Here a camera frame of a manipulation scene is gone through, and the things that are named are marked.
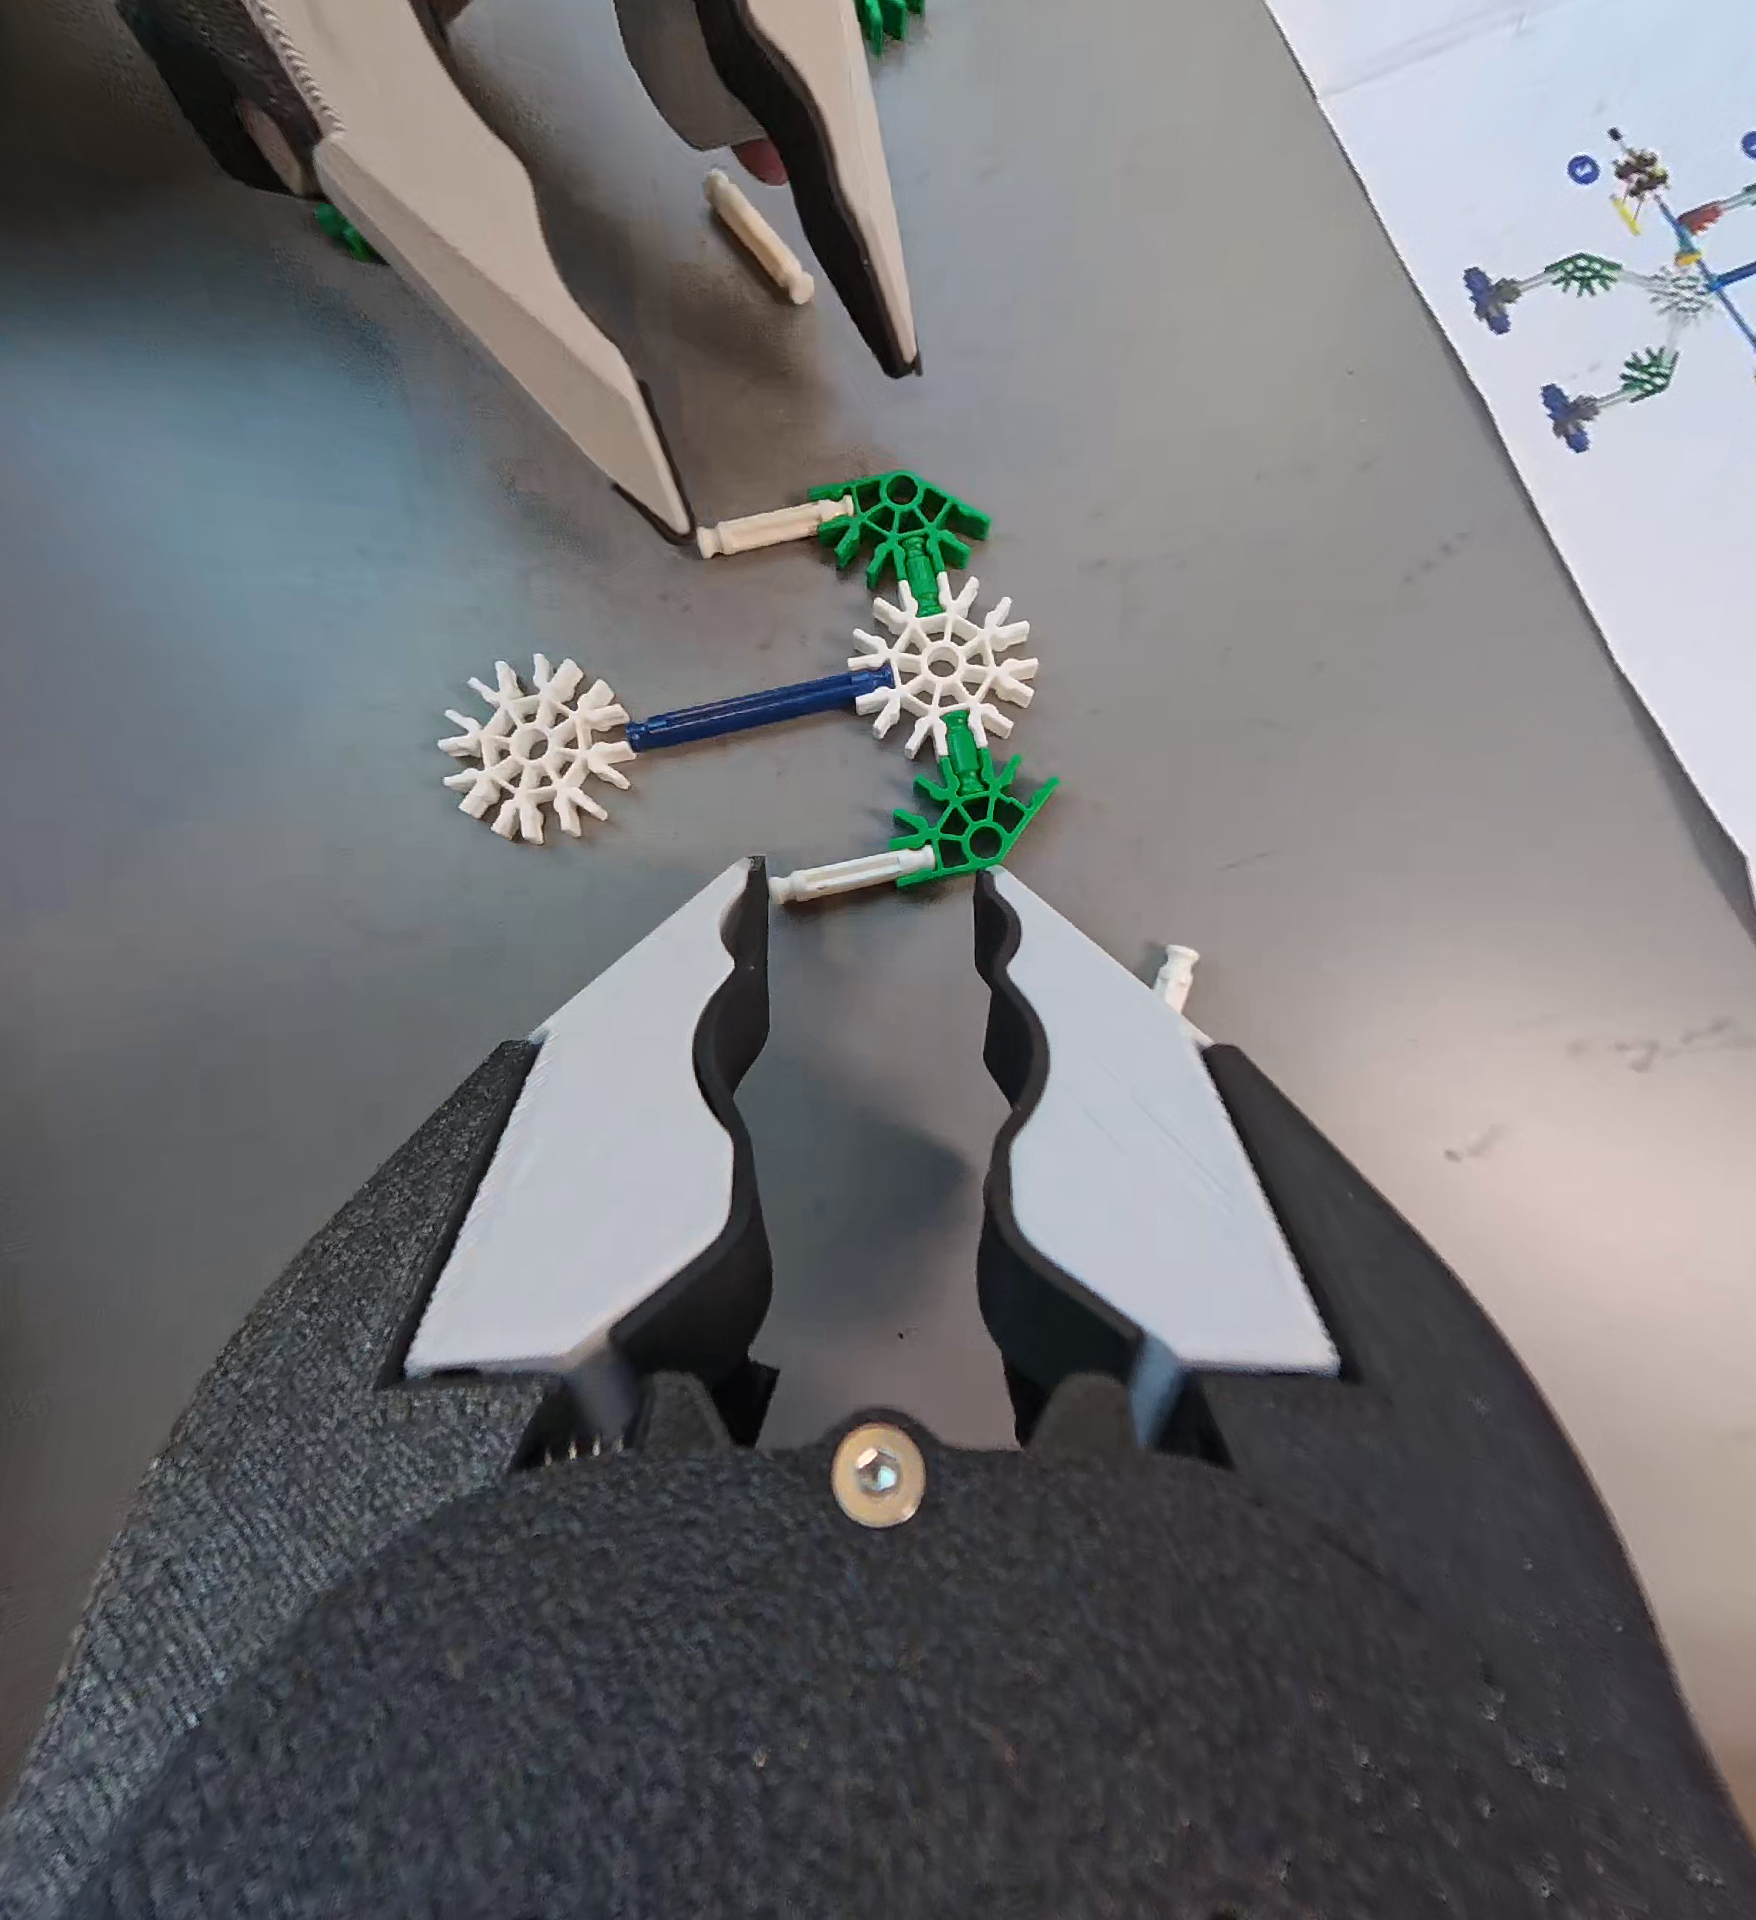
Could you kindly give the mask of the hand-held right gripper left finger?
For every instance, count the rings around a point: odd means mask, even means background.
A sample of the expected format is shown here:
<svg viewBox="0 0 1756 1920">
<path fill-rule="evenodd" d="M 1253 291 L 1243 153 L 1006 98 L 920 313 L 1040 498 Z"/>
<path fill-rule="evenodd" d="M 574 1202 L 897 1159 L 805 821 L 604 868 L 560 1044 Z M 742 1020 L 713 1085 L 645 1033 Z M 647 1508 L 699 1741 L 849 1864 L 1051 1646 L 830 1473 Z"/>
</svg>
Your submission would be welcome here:
<svg viewBox="0 0 1756 1920">
<path fill-rule="evenodd" d="M 770 1237 L 736 1092 L 770 1032 L 770 880 L 739 859 L 530 1036 L 530 1069 L 407 1352 L 410 1379 L 557 1379 L 578 1441 L 700 1383 L 751 1447 Z"/>
</svg>

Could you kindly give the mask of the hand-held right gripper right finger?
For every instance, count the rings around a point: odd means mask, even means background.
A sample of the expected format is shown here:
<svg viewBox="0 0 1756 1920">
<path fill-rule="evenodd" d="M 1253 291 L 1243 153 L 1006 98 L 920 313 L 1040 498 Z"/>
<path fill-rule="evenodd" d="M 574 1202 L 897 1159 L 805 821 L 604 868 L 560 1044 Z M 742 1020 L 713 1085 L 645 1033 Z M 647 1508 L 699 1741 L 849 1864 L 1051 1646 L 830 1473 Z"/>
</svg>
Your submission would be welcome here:
<svg viewBox="0 0 1756 1920">
<path fill-rule="evenodd" d="M 1022 1433 L 1075 1375 L 1154 1447 L 1202 1375 L 1334 1379 L 1341 1356 L 1206 1050 L 1136 974 L 995 870 L 974 889 L 990 1147 L 979 1310 Z"/>
</svg>

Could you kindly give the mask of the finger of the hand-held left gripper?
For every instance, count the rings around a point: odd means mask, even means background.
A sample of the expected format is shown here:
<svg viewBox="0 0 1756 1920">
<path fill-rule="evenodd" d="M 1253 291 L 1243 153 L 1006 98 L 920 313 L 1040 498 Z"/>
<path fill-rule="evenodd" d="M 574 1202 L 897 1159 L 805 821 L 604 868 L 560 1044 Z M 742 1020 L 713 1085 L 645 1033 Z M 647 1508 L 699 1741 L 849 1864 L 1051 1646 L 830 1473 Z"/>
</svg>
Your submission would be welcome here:
<svg viewBox="0 0 1756 1920">
<path fill-rule="evenodd" d="M 849 2 L 725 6 L 726 87 L 785 162 L 799 223 L 891 379 L 917 373 L 917 327 L 891 172 Z"/>
<path fill-rule="evenodd" d="M 526 166 L 461 92 L 411 2 L 260 2 L 318 124 L 317 174 L 411 286 L 671 541 L 683 495 L 651 401 L 551 259 Z"/>
</svg>

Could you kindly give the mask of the green white toy connector assembly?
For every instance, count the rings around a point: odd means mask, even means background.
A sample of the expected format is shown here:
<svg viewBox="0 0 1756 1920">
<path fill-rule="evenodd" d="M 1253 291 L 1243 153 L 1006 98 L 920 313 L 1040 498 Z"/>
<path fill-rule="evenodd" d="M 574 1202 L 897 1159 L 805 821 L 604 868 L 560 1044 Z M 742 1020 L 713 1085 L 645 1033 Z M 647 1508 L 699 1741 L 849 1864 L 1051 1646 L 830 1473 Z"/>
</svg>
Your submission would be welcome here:
<svg viewBox="0 0 1756 1920">
<path fill-rule="evenodd" d="M 1061 780 L 1022 783 L 1022 760 L 995 760 L 1012 707 L 1033 696 L 1030 624 L 1011 599 L 979 607 L 962 570 L 990 518 L 913 467 L 886 467 L 818 486 L 792 506 L 699 525 L 705 561 L 818 541 L 842 571 L 866 564 L 873 628 L 860 628 L 846 669 L 822 679 L 734 694 L 625 724 L 638 753 L 699 746 L 739 733 L 854 712 L 877 740 L 905 733 L 905 753 L 933 753 L 916 776 L 917 809 L 895 809 L 882 852 L 802 868 L 770 880 L 770 899 L 809 906 L 872 889 L 913 892 L 1002 868 L 1055 799 Z"/>
</svg>

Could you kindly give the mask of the grey desk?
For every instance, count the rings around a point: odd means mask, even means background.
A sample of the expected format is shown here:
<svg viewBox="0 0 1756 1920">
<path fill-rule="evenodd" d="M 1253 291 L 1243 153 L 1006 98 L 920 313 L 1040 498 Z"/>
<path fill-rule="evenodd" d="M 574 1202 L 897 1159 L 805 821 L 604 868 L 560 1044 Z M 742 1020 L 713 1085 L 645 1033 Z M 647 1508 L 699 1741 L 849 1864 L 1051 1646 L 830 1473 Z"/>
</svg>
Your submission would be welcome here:
<svg viewBox="0 0 1756 1920">
<path fill-rule="evenodd" d="M 878 61 L 924 373 L 703 210 L 610 4 L 452 61 L 703 518 L 917 467 L 1033 628 L 1016 873 L 1249 1050 L 1477 1293 L 1756 1838 L 1756 926 L 1263 4 L 933 4 Z M 392 273 L 221 176 L 112 4 L 0 4 L 0 1812 L 200 1375 L 494 1044 L 742 852 L 866 852 L 854 720 L 521 851 L 443 712 L 842 667 L 866 593 L 656 536 Z"/>
</svg>

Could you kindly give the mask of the folded paper instruction sheet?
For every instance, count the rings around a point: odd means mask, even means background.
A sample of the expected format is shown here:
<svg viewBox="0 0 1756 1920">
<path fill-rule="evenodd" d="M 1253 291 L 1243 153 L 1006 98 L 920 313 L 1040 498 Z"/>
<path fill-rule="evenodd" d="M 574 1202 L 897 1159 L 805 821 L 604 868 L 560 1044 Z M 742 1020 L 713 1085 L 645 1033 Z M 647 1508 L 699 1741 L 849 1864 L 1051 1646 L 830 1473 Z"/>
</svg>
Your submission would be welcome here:
<svg viewBox="0 0 1756 1920">
<path fill-rule="evenodd" d="M 1756 2 L 1275 2 L 1756 906 Z"/>
</svg>

